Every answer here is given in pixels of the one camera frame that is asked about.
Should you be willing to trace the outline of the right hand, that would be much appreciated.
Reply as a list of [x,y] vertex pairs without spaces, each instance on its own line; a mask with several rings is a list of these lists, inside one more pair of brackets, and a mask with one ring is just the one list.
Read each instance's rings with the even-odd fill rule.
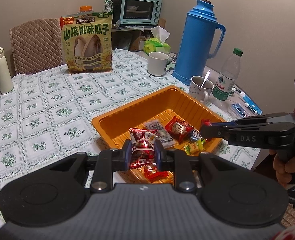
[[273,168],[275,170],[276,178],[279,184],[286,187],[292,180],[292,174],[295,173],[295,157],[287,163],[283,163],[276,151],[270,150],[271,155],[275,155],[273,161]]

